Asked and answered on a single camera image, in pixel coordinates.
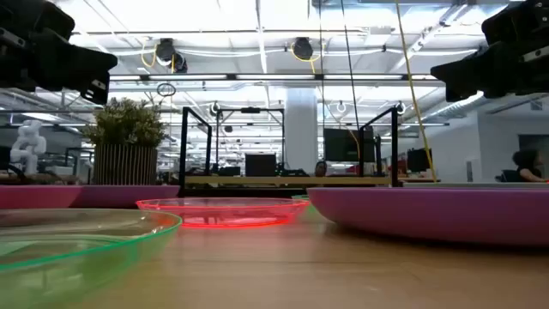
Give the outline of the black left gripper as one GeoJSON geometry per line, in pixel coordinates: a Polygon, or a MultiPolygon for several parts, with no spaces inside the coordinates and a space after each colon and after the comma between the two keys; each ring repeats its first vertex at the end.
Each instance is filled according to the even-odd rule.
{"type": "Polygon", "coordinates": [[[0,0],[0,88],[70,88],[108,101],[111,53],[69,43],[75,21],[48,0],[0,0]]]}

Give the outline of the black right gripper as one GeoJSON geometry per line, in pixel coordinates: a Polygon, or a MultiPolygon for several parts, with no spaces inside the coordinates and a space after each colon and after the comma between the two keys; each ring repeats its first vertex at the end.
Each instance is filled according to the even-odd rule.
{"type": "Polygon", "coordinates": [[[481,29],[486,49],[431,67],[431,75],[445,83],[448,102],[478,92],[488,99],[549,93],[549,0],[511,3],[481,29]]]}

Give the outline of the purple plastic plate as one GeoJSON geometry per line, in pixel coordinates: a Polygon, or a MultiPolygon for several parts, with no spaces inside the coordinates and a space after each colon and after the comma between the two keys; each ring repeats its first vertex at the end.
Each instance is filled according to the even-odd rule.
{"type": "Polygon", "coordinates": [[[136,202],[174,198],[177,185],[85,185],[71,208],[135,209],[136,202]]]}
{"type": "Polygon", "coordinates": [[[316,187],[325,218],[371,233],[490,245],[549,246],[549,191],[529,188],[316,187]]]}

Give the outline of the red transparent plastic plate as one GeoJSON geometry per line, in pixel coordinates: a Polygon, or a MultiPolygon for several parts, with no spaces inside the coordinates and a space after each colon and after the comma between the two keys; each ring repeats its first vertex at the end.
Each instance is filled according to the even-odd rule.
{"type": "Polygon", "coordinates": [[[274,197],[180,197],[141,200],[136,205],[177,215],[183,227],[240,228],[286,224],[310,202],[274,197]]]}

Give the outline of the white robot figurine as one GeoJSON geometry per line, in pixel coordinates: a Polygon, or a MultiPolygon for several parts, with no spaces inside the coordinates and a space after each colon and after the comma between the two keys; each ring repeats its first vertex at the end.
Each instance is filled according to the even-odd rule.
{"type": "Polygon", "coordinates": [[[10,150],[10,162],[23,162],[26,175],[37,173],[38,157],[46,151],[46,139],[39,134],[41,127],[39,120],[25,120],[10,150]]]}

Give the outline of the potted plant striped planter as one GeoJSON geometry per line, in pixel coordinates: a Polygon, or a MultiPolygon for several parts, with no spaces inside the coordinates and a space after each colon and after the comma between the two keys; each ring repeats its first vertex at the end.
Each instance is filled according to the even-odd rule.
{"type": "Polygon", "coordinates": [[[158,147],[165,139],[161,104],[111,99],[83,135],[94,146],[96,185],[153,185],[158,147]]]}

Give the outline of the small black monitor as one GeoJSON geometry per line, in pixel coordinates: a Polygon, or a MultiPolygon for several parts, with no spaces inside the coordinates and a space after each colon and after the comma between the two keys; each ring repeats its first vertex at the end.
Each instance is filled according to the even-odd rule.
{"type": "Polygon", "coordinates": [[[412,173],[426,172],[430,169],[430,163],[423,148],[409,149],[407,151],[407,170],[412,173]]]}
{"type": "Polygon", "coordinates": [[[246,177],[273,177],[276,164],[275,154],[246,154],[244,174],[246,177]]]}

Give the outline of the large black monitor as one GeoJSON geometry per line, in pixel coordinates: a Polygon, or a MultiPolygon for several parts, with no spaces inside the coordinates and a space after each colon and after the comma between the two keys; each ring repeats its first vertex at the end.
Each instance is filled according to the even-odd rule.
{"type": "Polygon", "coordinates": [[[357,130],[326,128],[323,130],[323,139],[326,161],[358,162],[359,153],[363,154],[364,162],[376,160],[374,133],[371,127],[367,127],[364,131],[363,149],[360,152],[357,148],[359,143],[357,130]]]}

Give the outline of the long ceiling light bar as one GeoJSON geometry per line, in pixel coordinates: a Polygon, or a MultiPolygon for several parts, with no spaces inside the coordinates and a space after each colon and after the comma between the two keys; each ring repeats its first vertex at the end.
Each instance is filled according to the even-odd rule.
{"type": "Polygon", "coordinates": [[[431,75],[412,74],[192,74],[192,75],[113,75],[112,82],[148,81],[436,81],[431,75]]]}

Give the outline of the white round column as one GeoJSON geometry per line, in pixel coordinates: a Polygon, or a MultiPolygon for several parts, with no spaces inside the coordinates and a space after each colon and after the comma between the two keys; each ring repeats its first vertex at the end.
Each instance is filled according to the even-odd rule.
{"type": "Polygon", "coordinates": [[[288,168],[313,173],[318,159],[317,95],[314,88],[287,90],[284,129],[288,168]]]}

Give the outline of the black metal rig frame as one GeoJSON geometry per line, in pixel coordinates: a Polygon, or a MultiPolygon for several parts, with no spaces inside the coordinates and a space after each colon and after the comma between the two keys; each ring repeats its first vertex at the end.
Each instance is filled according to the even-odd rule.
{"type": "Polygon", "coordinates": [[[228,120],[235,112],[243,114],[258,114],[261,112],[266,112],[268,115],[272,115],[273,112],[279,112],[281,114],[281,120],[274,118],[279,123],[281,127],[281,159],[285,161],[285,149],[286,149],[286,130],[285,130],[285,109],[284,108],[266,108],[266,107],[242,107],[242,108],[221,108],[219,107],[215,114],[215,163],[214,167],[219,167],[219,147],[220,147],[220,126],[222,122],[220,121],[220,114],[222,112],[230,112],[229,115],[224,117],[224,120],[228,120]]]}

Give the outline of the black frame wooden shelf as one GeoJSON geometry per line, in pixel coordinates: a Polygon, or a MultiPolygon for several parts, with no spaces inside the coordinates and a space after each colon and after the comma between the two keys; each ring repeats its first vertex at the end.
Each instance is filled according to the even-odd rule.
{"type": "MultiPolygon", "coordinates": [[[[382,112],[380,115],[376,116],[369,122],[365,123],[359,127],[359,137],[360,143],[364,142],[364,130],[365,127],[374,124],[383,116],[390,114],[391,121],[391,133],[394,135],[398,126],[398,109],[393,106],[386,111],[382,112]]],[[[212,126],[208,124],[202,117],[200,117],[196,112],[194,112],[190,107],[183,107],[182,109],[182,124],[181,124],[181,137],[182,144],[180,147],[180,159],[183,161],[186,159],[186,137],[188,129],[188,117],[192,115],[199,123],[204,124],[207,128],[207,148],[206,148],[206,162],[205,162],[205,176],[192,176],[189,179],[189,183],[192,184],[238,184],[238,185],[398,185],[398,172],[394,171],[392,176],[389,178],[382,178],[381,176],[377,177],[365,177],[364,176],[364,158],[359,156],[359,176],[358,177],[342,177],[338,179],[328,179],[328,178],[298,178],[298,177],[217,177],[209,176],[210,175],[210,155],[211,155],[211,140],[212,140],[212,126]]],[[[177,197],[185,197],[185,184],[186,184],[186,175],[185,168],[180,167],[179,172],[179,190],[177,197]]]]}

